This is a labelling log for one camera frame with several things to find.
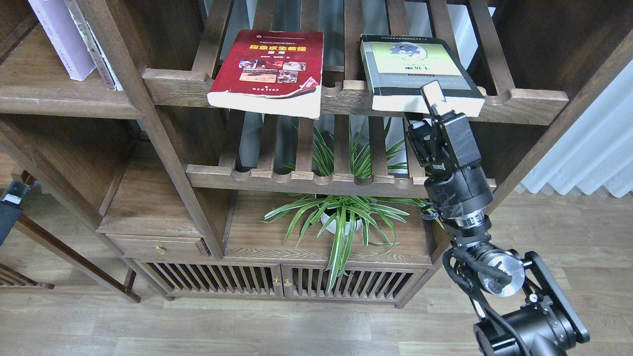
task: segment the book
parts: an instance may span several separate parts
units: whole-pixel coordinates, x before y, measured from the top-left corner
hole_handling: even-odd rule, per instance
[[[70,78],[84,80],[95,69],[95,64],[64,0],[28,0],[28,3]]]
[[[220,108],[318,118],[323,32],[241,30],[207,100]]]
[[[453,110],[479,115],[484,97],[441,39],[361,35],[361,57],[372,92],[372,109],[428,113],[420,87],[434,80]]]
[[[86,50],[88,50],[94,64],[97,66],[97,72],[99,72],[101,80],[103,80],[103,84],[105,84],[106,88],[109,90],[123,90],[121,83],[119,83],[114,71],[112,70],[112,67],[106,58],[106,55],[103,53],[103,49],[99,45],[90,25],[85,20],[84,14],[81,12],[81,9],[77,4],[77,0],[65,1],[70,12],[70,16],[73,18],[75,26],[77,26],[79,34],[84,40]]]

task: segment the drawer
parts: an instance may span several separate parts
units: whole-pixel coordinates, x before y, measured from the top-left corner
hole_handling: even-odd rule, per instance
[[[108,237],[123,250],[124,257],[176,260],[209,256],[201,238],[114,234]]]

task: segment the black cable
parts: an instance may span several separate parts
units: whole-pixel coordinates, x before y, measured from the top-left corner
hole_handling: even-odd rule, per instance
[[[455,270],[453,269],[453,266],[451,266],[451,258],[453,257],[454,249],[455,248],[453,247],[444,252],[444,255],[442,256],[442,263],[444,264],[444,269],[446,269],[446,273],[453,280],[453,282],[455,282],[459,287],[462,288],[462,290],[464,290],[466,294],[468,294],[466,290],[472,290],[472,283],[466,277],[457,274],[457,272],[455,272]]]
[[[469,254],[464,248],[453,248],[453,255],[455,259],[466,263],[475,272],[483,273],[496,279],[502,287],[507,286],[512,282],[512,276],[503,272],[502,270],[493,266],[487,265],[484,262],[478,261]]]

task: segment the red book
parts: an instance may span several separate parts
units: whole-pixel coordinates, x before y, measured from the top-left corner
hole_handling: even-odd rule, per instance
[[[318,118],[323,32],[241,30],[209,104],[257,113]]]

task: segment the white pot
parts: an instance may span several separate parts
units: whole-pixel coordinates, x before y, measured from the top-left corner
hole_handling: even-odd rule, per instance
[[[330,219],[330,216],[327,215],[326,213],[321,214],[321,224],[325,225],[327,223],[327,221]],[[349,221],[345,223],[345,236],[349,235],[349,230],[351,228],[352,223],[350,223]],[[363,225],[363,222],[358,219],[356,221],[356,231],[358,231],[358,229],[360,229],[360,227]],[[331,232],[332,234],[336,234],[336,219],[334,219],[328,226],[325,227],[326,230],[328,230],[329,232]]]

